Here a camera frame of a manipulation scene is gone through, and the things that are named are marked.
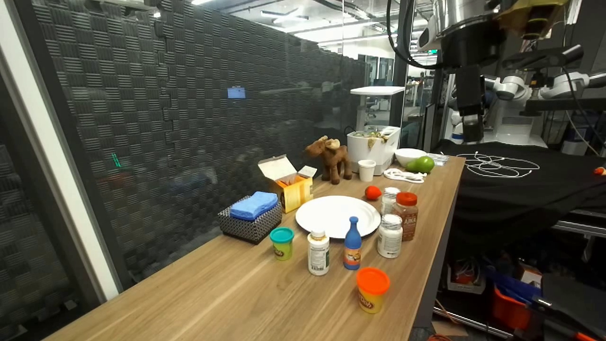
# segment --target tomato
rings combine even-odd
[[[377,200],[381,196],[382,192],[377,186],[368,186],[366,187],[366,199],[368,200]]]

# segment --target white plate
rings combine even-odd
[[[311,232],[314,226],[320,226],[330,238],[344,239],[349,231],[351,216],[358,218],[358,232],[362,237],[374,232],[381,224],[381,215],[369,203],[341,195],[308,201],[299,208],[295,218],[307,232]]]

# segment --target wooden table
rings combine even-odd
[[[379,314],[358,306],[356,271],[342,265],[342,241],[330,243],[328,274],[307,271],[307,233],[290,212],[282,219],[295,231],[290,260],[274,259],[269,238],[253,246],[221,235],[48,340],[407,340],[415,317],[421,325],[431,319],[463,165],[451,157],[424,184],[373,180],[419,197],[415,239],[398,258],[377,253],[377,233],[362,242],[362,266],[382,269],[391,280]],[[357,175],[336,186],[318,179],[314,195],[363,198],[368,185]]]

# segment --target red lid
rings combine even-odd
[[[356,275],[358,288],[371,295],[383,295],[389,289],[389,277],[377,268],[362,268]]]
[[[416,194],[411,192],[400,192],[396,195],[396,202],[404,206],[416,205]]]

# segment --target blue screen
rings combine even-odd
[[[246,91],[243,87],[229,87],[227,88],[227,98],[243,100],[246,98]]]

